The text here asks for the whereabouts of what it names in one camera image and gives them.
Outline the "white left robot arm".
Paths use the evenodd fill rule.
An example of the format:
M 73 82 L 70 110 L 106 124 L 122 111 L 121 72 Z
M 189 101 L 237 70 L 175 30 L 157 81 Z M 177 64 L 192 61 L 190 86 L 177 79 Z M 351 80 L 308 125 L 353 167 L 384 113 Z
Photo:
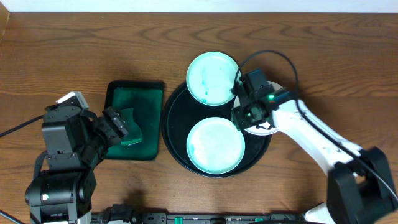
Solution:
M 31 223 L 78 223 L 88 214 L 96 187 L 94 169 L 128 131 L 111 107 L 101 116 L 73 105 L 47 108 L 42 158 L 49 168 L 34 171 L 25 193 Z

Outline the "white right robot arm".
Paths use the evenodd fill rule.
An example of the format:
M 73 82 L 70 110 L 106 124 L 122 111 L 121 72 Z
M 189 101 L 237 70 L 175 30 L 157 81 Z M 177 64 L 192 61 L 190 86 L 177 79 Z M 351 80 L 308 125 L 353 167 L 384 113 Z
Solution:
M 318 119 L 294 93 L 233 90 L 231 110 L 239 129 L 271 128 L 293 139 L 327 176 L 326 202 L 307 210 L 310 223 L 374 223 L 397 210 L 397 194 L 386 155 L 365 151 Z

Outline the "white plate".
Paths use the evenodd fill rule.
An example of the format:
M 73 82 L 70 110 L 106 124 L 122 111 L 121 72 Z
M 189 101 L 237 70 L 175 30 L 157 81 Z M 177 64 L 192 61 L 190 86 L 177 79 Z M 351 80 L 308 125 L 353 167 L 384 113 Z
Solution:
M 278 83 L 272 81 L 268 82 L 272 85 L 274 90 L 279 90 L 282 88 L 282 86 L 279 85 Z M 239 97 L 237 96 L 234 100 L 233 108 L 238 106 L 240 106 L 240 101 Z M 277 133 L 279 130 L 277 128 L 271 127 L 271 125 L 268 122 L 265 122 L 260 124 L 258 128 L 256 126 L 252 126 L 250 128 L 246 128 L 245 131 L 248 132 L 249 134 L 253 134 L 256 136 L 268 136 Z

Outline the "green sponge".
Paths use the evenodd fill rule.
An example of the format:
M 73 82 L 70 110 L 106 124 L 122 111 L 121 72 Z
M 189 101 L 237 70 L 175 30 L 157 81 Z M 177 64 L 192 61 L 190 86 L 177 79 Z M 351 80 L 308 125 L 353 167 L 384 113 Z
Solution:
M 121 117 L 123 118 L 126 128 L 128 129 L 128 135 L 123 137 L 121 140 L 121 145 L 130 146 L 140 143 L 142 141 L 142 130 L 135 122 L 133 108 L 121 110 Z

